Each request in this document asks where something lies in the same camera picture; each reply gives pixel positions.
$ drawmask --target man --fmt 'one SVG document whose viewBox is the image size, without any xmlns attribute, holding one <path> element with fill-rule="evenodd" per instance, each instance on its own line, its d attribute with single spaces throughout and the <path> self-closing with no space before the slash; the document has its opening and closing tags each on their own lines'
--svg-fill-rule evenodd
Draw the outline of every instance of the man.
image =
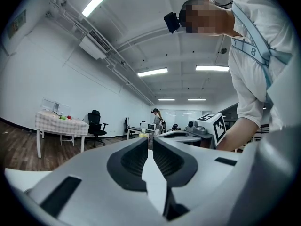
<svg viewBox="0 0 301 226">
<path fill-rule="evenodd" d="M 299 44 L 294 28 L 274 0 L 233 0 L 234 4 L 255 25 L 269 48 L 286 55 L 296 54 Z M 228 64 L 239 99 L 238 120 L 218 146 L 219 150 L 227 151 L 247 143 L 260 127 L 269 83 L 274 82 L 285 67 L 285 63 L 278 57 L 271 56 L 265 71 L 262 64 L 251 55 L 234 47 L 235 41 L 256 45 L 245 25 L 235 15 L 232 9 L 225 9 L 213 0 L 189 0 L 183 4 L 179 13 L 179 22 L 186 28 L 186 32 L 209 36 L 224 34 L 234 39 Z M 280 129 L 283 123 L 275 107 L 270 114 L 270 131 Z"/>
</svg>

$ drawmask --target sleeve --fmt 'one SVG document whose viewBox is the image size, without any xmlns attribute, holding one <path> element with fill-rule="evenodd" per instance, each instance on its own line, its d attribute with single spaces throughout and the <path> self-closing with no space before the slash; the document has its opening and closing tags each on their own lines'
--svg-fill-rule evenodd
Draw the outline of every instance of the sleeve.
<svg viewBox="0 0 301 226">
<path fill-rule="evenodd" d="M 233 71 L 231 72 L 234 89 L 238 95 L 237 115 L 239 118 L 247 118 L 258 127 L 261 125 L 263 102 L 259 101 L 246 87 L 244 82 Z"/>
<path fill-rule="evenodd" d="M 160 123 L 160 118 L 155 115 L 154 124 L 156 125 L 156 127 L 158 127 L 159 123 Z"/>
</svg>

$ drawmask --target floor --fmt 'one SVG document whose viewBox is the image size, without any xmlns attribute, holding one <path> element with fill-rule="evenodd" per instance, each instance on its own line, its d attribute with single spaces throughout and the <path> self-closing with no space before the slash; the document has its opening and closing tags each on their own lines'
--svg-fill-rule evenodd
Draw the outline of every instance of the floor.
<svg viewBox="0 0 301 226">
<path fill-rule="evenodd" d="M 4 168 L 24 171 L 52 171 L 80 153 L 80 137 L 74 146 L 70 142 L 60 145 L 58 136 L 45 134 L 41 140 L 42 158 L 38 158 L 36 133 L 10 126 L 0 121 L 0 161 Z M 126 137 L 103 139 L 106 146 L 126 140 Z M 92 141 L 85 142 L 85 151 L 95 148 Z"/>
</svg>

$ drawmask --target office chair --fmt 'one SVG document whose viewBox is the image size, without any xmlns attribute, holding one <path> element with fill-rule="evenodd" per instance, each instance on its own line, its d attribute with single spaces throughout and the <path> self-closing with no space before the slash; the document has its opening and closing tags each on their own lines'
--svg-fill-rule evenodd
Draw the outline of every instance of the office chair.
<svg viewBox="0 0 301 226">
<path fill-rule="evenodd" d="M 91 140 L 94 141 L 94 147 L 95 147 L 95 142 L 98 141 L 100 143 L 105 143 L 102 141 L 102 139 L 98 136 L 103 136 L 107 134 L 107 132 L 104 131 L 105 126 L 108 125 L 104 123 L 103 130 L 101 130 L 101 124 L 99 123 L 100 121 L 100 114 L 99 111 L 93 110 L 91 113 L 88 113 L 88 119 L 89 119 L 89 130 L 88 133 L 93 134 L 94 137 L 87 137 L 86 140 Z"/>
<path fill-rule="evenodd" d="M 129 117 L 126 117 L 125 121 L 124 121 L 124 132 L 127 133 L 128 131 L 128 128 L 130 127 L 130 118 Z M 131 138 L 134 138 L 132 136 L 132 134 L 135 133 L 134 131 L 130 131 L 130 137 Z"/>
</svg>

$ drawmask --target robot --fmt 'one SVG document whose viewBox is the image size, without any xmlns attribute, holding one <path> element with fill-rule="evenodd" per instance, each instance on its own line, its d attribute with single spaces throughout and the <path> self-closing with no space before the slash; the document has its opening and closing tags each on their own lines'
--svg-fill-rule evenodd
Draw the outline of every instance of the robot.
<svg viewBox="0 0 301 226">
<path fill-rule="evenodd" d="M 199 123 L 188 127 L 196 133 L 202 129 Z M 166 180 L 162 213 L 142 179 L 149 159 L 146 138 L 80 153 L 28 194 L 15 189 L 15 195 L 44 225 L 253 225 L 295 179 L 300 130 L 269 133 L 243 153 L 155 138 L 153 160 Z"/>
<path fill-rule="evenodd" d="M 222 113 L 208 113 L 195 121 L 190 121 L 185 131 L 170 131 L 158 137 L 197 146 L 202 140 L 209 139 L 210 148 L 216 149 L 225 135 L 226 127 Z"/>
</svg>

